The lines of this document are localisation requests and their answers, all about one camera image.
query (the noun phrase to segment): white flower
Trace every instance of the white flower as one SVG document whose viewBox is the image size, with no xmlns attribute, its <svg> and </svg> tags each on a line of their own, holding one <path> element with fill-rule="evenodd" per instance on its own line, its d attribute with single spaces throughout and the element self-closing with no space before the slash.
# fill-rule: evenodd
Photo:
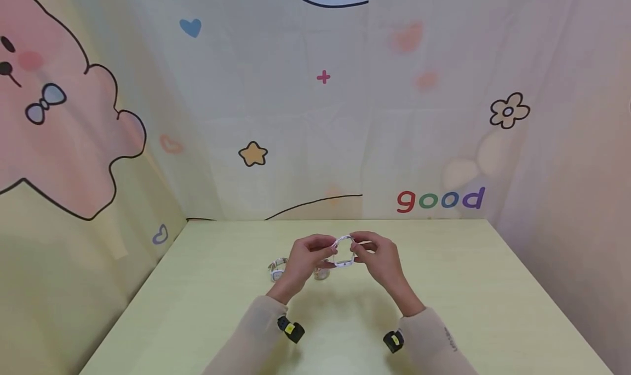
<svg viewBox="0 0 631 375">
<path fill-rule="evenodd" d="M 525 119 L 530 114 L 530 107 L 521 102 L 524 95 L 515 92 L 507 100 L 497 100 L 491 105 L 491 125 L 502 125 L 502 129 L 515 126 L 515 121 Z"/>
</svg>

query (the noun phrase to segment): cartoon eye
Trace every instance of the cartoon eye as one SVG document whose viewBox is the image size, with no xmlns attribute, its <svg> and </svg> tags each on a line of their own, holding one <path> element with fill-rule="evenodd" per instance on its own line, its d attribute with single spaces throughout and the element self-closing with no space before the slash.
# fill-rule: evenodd
<svg viewBox="0 0 631 375">
<path fill-rule="evenodd" d="M 13 44 L 9 41 L 7 37 L 0 36 L 0 43 L 2 43 L 3 47 L 5 47 L 7 51 L 11 53 L 15 52 L 15 47 L 13 46 Z"/>
</svg>

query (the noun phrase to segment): blue heart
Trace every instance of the blue heart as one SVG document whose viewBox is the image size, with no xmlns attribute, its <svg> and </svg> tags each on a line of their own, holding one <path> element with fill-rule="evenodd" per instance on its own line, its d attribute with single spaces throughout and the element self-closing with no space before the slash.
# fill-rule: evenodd
<svg viewBox="0 0 631 375">
<path fill-rule="evenodd" d="M 168 238 L 169 238 L 169 231 L 167 231 L 167 227 L 164 224 L 161 224 L 159 226 L 158 234 L 154 235 L 151 241 L 153 241 L 154 245 L 160 245 L 160 244 L 165 243 Z"/>
<path fill-rule="evenodd" d="M 199 31 L 201 30 L 201 21 L 199 19 L 193 19 L 192 22 L 188 22 L 186 19 L 180 20 L 180 27 L 182 30 L 192 38 L 197 38 Z"/>
</svg>

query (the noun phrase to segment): person's right hand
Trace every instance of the person's right hand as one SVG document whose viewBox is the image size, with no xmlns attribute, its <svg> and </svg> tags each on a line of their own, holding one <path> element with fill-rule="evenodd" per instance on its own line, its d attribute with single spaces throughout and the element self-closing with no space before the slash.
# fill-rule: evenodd
<svg viewBox="0 0 631 375">
<path fill-rule="evenodd" d="M 357 255 L 356 263 L 364 263 L 372 277 L 386 289 L 405 284 L 406 279 L 401 268 L 399 251 L 396 244 L 372 231 L 351 233 L 354 243 L 351 251 Z"/>
<path fill-rule="evenodd" d="M 403 275 L 396 244 L 371 231 L 356 231 L 351 237 L 351 251 L 357 256 L 354 262 L 366 264 L 370 275 L 393 297 L 403 316 L 423 312 L 425 306 Z"/>
</svg>

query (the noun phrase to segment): pink plus sign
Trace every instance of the pink plus sign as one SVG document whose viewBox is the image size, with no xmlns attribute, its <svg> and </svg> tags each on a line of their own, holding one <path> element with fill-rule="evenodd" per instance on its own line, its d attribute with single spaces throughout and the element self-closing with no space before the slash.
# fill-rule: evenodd
<svg viewBox="0 0 631 375">
<path fill-rule="evenodd" d="M 322 70 L 322 75 L 317 76 L 317 80 L 321 80 L 324 85 L 326 85 L 326 80 L 329 78 L 331 78 L 331 76 L 326 73 L 326 70 Z"/>
</svg>

